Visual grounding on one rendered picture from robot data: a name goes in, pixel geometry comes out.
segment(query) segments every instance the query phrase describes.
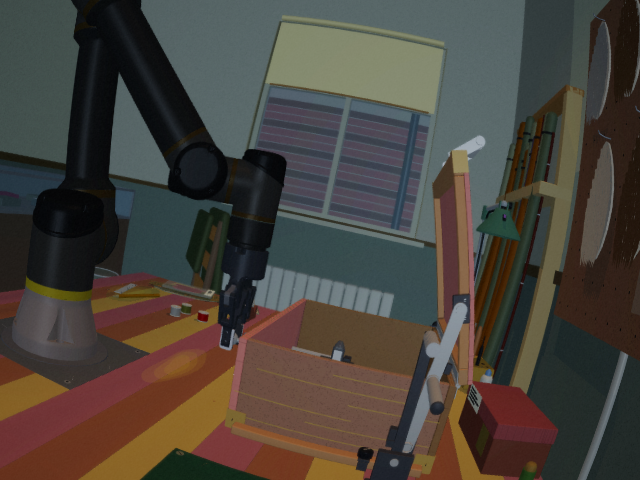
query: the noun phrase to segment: white label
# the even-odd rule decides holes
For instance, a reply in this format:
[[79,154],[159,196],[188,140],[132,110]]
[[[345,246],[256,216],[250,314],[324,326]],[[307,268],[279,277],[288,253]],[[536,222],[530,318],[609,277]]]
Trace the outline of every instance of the white label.
[[475,412],[478,413],[480,404],[482,403],[482,396],[480,395],[480,392],[478,392],[478,389],[475,385],[471,385],[471,387],[469,387],[469,395],[467,396],[467,398],[469,399],[469,403],[471,404]]

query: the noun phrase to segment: radiator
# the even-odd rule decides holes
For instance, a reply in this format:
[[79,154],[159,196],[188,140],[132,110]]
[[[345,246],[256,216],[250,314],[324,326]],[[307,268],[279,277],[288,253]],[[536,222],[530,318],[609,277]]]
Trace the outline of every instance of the radiator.
[[[228,282],[229,275],[225,273],[222,277],[223,288]],[[253,283],[256,287],[254,303],[279,312],[306,298],[388,318],[393,305],[392,293],[345,285],[342,282],[272,266],[267,266],[263,280]]]

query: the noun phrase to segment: red box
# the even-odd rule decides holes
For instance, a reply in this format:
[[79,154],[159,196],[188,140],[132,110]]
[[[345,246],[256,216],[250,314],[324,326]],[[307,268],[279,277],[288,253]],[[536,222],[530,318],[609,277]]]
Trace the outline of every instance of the red box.
[[460,428],[480,473],[519,477],[527,462],[538,464],[540,477],[558,429],[518,387],[474,383],[478,413],[469,395],[460,415]]

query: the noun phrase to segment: lamp shade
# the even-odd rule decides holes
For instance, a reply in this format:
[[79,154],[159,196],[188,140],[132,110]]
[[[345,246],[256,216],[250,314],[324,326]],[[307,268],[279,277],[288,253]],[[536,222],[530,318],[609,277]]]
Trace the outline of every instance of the lamp shade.
[[493,235],[494,237],[506,238],[509,240],[520,241],[520,235],[516,228],[513,218],[509,213],[506,202],[495,210],[487,212],[484,222],[476,229],[478,232]]

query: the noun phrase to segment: black robotic arm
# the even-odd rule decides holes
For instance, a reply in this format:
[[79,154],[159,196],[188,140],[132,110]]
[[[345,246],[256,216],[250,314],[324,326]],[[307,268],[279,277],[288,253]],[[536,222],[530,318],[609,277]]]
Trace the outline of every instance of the black robotic arm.
[[[255,296],[252,280],[261,280],[265,275],[268,259],[266,249],[271,245],[286,161],[280,155],[259,150],[247,150],[242,159],[224,156],[189,99],[142,13],[138,0],[73,0],[73,3],[78,9],[76,40],[87,30],[92,32],[94,41],[104,44],[102,55],[105,58],[98,61],[93,56],[93,63],[105,65],[105,62],[113,62],[116,66],[169,166],[169,189],[196,200],[211,199],[233,205],[228,230],[229,243],[222,263],[222,270],[229,274],[230,281],[225,292],[220,294],[219,309],[219,323],[223,327],[220,346],[231,349],[237,343],[237,337],[242,335],[244,322],[251,310]],[[85,133],[92,139],[102,138],[102,142],[99,142],[105,144],[102,156],[77,161],[82,165],[93,165],[94,170],[99,169],[106,181],[109,164],[108,154],[105,158],[104,151],[106,149],[108,152],[110,142],[105,141],[104,135],[105,126],[109,127],[110,141],[115,87],[113,80],[106,82],[106,85],[100,82],[104,84],[105,77],[109,75],[112,79],[113,68],[108,75],[85,78],[85,88],[81,89],[77,73],[74,88],[76,110],[86,105],[86,100],[76,98],[81,91],[92,91],[98,97],[104,93],[108,98],[101,111],[93,112],[94,117],[103,119],[102,133],[100,129],[92,134]],[[87,117],[84,119],[81,111],[76,113],[78,129],[91,123],[88,121],[89,113],[84,113]],[[68,185],[72,184],[70,173],[68,168],[65,180]],[[74,186],[67,188],[93,193],[90,188],[83,188],[86,179],[75,180]]]

